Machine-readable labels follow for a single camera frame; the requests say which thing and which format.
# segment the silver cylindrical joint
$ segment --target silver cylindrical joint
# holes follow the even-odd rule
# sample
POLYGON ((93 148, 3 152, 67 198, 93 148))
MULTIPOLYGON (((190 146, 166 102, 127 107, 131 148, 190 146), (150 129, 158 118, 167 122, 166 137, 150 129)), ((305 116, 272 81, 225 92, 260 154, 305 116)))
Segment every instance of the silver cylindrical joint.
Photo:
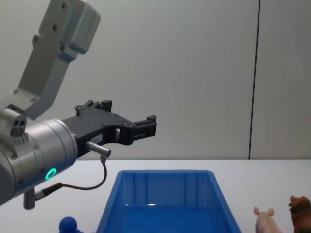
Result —
POLYGON ((0 205, 72 166, 77 151, 74 134, 56 119, 27 127, 15 151, 0 142, 0 205))
POLYGON ((111 150, 109 150, 109 149, 107 149, 105 147, 102 147, 100 145, 97 145, 96 143, 91 142, 91 141, 88 141, 86 143, 86 148, 89 151, 96 152, 96 153, 98 153, 100 155, 105 156, 106 158, 108 158, 111 155, 111 150))

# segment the green led ring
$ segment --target green led ring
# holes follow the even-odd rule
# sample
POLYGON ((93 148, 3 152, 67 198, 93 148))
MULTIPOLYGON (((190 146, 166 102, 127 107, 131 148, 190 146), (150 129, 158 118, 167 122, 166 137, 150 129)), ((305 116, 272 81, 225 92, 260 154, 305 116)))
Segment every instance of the green led ring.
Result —
POLYGON ((51 170, 49 170, 49 172, 45 176, 45 179, 48 180, 48 179, 52 178, 53 176, 55 176, 56 173, 57 173, 56 168, 52 168, 51 170))

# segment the white table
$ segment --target white table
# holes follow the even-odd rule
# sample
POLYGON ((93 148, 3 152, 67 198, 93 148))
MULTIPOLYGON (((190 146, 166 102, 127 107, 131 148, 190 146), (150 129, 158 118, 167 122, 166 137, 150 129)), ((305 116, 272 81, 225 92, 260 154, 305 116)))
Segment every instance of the white table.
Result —
MULTIPOLYGON (((1 233, 56 233, 59 221, 72 216, 85 233, 96 231, 116 175, 121 170, 206 169, 218 184, 243 233, 255 232, 254 206, 266 211, 274 207, 274 220, 284 233, 293 232, 288 210, 290 195, 311 198, 311 160, 130 160, 107 161, 106 183, 93 191, 62 188, 23 209, 22 196, 0 207, 1 233)), ((103 178, 98 161, 77 161, 36 190, 56 182, 92 186, 103 178)))

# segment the white wall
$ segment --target white wall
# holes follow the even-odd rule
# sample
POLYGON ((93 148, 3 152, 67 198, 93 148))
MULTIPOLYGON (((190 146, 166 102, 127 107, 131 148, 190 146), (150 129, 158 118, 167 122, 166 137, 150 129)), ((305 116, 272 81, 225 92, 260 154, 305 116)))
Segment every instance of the white wall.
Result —
POLYGON ((311 1, 262 0, 251 158, 311 158, 311 1))
MULTIPOLYGON (((129 120, 158 116, 155 138, 107 145, 112 159, 248 158, 258 0, 89 2, 102 16, 93 44, 40 119, 112 99, 129 120)), ((18 85, 47 5, 1 1, 0 98, 18 85)))

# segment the toy pig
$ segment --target toy pig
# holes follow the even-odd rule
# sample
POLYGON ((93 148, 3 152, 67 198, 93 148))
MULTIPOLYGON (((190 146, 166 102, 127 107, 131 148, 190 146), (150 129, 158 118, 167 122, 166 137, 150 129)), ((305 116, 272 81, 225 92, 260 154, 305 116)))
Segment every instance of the toy pig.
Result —
POLYGON ((268 212, 260 212, 260 210, 255 207, 254 213, 258 215, 256 220, 256 233, 282 233, 271 218, 271 216, 274 215, 274 209, 270 208, 268 212))

